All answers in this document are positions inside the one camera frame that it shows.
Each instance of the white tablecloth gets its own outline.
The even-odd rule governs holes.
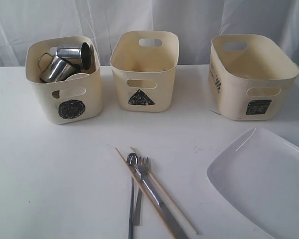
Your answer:
[[[131,180],[114,147],[133,146],[198,228],[191,239],[269,239],[211,185],[206,169],[242,133],[264,127],[299,146],[299,77],[269,121],[216,113],[208,66],[178,66],[171,107],[162,113],[118,105],[102,67],[104,109],[64,125],[47,121],[23,67],[0,68],[0,239],[127,238]],[[172,238],[146,198],[136,238]]]

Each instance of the wooden chopstick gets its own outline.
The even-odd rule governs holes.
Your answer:
[[[130,150],[133,153],[136,153],[135,150],[132,147],[130,147]],[[198,235],[198,231],[195,229],[195,227],[193,226],[193,224],[189,221],[189,219],[185,216],[185,214],[181,211],[181,209],[177,206],[177,204],[169,196],[169,194],[167,193],[167,191],[163,188],[163,186],[155,178],[155,176],[153,175],[153,173],[149,170],[148,174],[149,174],[151,180],[153,180],[153,182],[156,184],[156,186],[163,192],[163,194],[169,200],[169,202],[173,205],[173,207],[176,208],[176,210],[178,211],[178,213],[188,222],[188,224],[191,226],[191,228],[193,229],[193,231]]]
[[[116,151],[118,152],[118,154],[120,155],[124,165],[126,166],[126,168],[130,171],[131,176],[134,178],[135,182],[137,183],[138,187],[141,189],[141,191],[143,192],[143,194],[147,197],[147,199],[149,200],[150,204],[155,208],[155,211],[157,212],[157,214],[159,215],[159,217],[161,218],[161,220],[163,221],[163,223],[165,224],[165,226],[167,227],[168,231],[170,232],[170,234],[173,236],[174,239],[176,239],[176,237],[174,236],[171,228],[169,227],[169,225],[167,224],[167,222],[165,221],[163,214],[161,213],[161,211],[157,208],[157,206],[154,204],[154,202],[152,201],[152,199],[150,198],[148,192],[145,190],[145,188],[143,187],[143,185],[140,183],[139,179],[135,176],[133,170],[131,169],[130,166],[127,165],[127,163],[125,162],[124,157],[122,156],[122,154],[120,153],[120,151],[115,148]]]

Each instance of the stainless steel cup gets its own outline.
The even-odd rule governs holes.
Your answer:
[[[49,55],[52,57],[51,62],[49,65],[42,70],[40,66],[40,62],[44,55]],[[57,81],[64,81],[69,76],[80,73],[80,69],[78,67],[73,66],[68,61],[62,59],[61,57],[51,55],[50,53],[43,53],[38,62],[38,67],[41,71],[40,79],[43,82],[50,83],[50,82],[57,82]]]
[[[88,43],[64,43],[57,47],[56,55],[80,66],[89,69],[91,66],[91,49]]]

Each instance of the white backdrop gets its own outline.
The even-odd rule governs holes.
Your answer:
[[[177,34],[179,64],[208,64],[216,35],[256,33],[299,65],[299,0],[0,0],[0,66],[24,66],[31,44],[71,35],[97,42],[108,65],[131,30]]]

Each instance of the cream storage bin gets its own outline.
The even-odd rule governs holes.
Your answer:
[[[41,83],[40,70],[37,66],[39,57],[50,48],[61,43],[87,42],[92,51],[91,67],[81,70],[89,76],[60,81],[55,83]],[[42,58],[43,66],[48,65],[50,58]],[[31,82],[45,115],[49,121],[57,124],[69,123],[96,116],[102,110],[102,82],[100,76],[100,63],[92,41],[84,36],[72,36],[40,41],[29,47],[26,63],[26,77]],[[80,95],[60,98],[62,90],[78,89]]]
[[[161,46],[142,46],[143,39],[158,39]],[[178,37],[171,32],[131,31],[122,35],[110,60],[120,105],[129,111],[166,110],[177,62]]]
[[[220,35],[212,40],[209,85],[231,120],[268,120],[281,108],[299,70],[270,39]]]

